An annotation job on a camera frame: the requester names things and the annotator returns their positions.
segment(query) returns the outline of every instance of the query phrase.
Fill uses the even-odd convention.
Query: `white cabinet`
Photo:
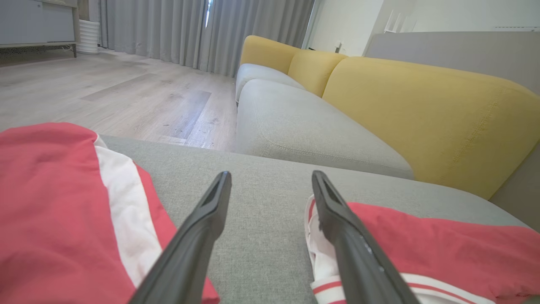
[[[74,44],[78,29],[76,0],[0,0],[0,47]]]

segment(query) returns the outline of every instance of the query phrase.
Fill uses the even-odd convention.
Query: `gray seat cushion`
[[[265,80],[244,86],[236,152],[414,178],[401,155],[323,99]]]
[[[243,87],[246,83],[253,79],[264,79],[277,83],[282,83],[290,85],[291,87],[299,88],[304,90],[304,87],[298,83],[296,80],[289,77],[287,74],[284,74],[278,70],[274,70],[269,67],[264,67],[263,65],[244,63],[240,66],[237,73],[236,81],[236,99],[240,100],[240,93],[242,93]]]
[[[103,139],[110,149],[133,158],[150,173],[177,227],[217,173],[232,173],[225,230],[208,268],[222,304],[315,303],[303,215],[316,169],[328,175],[347,201],[419,217],[525,226],[478,196],[434,184],[128,138]]]

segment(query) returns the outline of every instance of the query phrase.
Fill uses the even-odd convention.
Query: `wooden floor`
[[[71,122],[99,134],[234,150],[234,79],[100,49],[0,58],[0,131]]]

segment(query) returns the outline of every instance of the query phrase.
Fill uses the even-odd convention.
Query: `yellow sofa cushion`
[[[346,55],[332,52],[300,50],[291,61],[288,74],[307,91],[321,97],[330,74],[345,58]]]
[[[299,48],[259,36],[247,36],[242,47],[240,65],[252,63],[264,65],[287,74],[294,55]]]
[[[349,57],[322,98],[400,153],[417,180],[485,199],[540,138],[540,98],[482,74]]]

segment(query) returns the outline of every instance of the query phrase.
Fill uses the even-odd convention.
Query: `gray curtain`
[[[235,76],[248,35],[301,47],[314,0],[208,2],[100,0],[101,45]]]
[[[205,0],[106,1],[108,48],[198,68]]]
[[[114,49],[114,6],[115,0],[99,0],[99,45]]]
[[[314,0],[213,0],[200,69],[235,76],[248,35],[301,47]]]

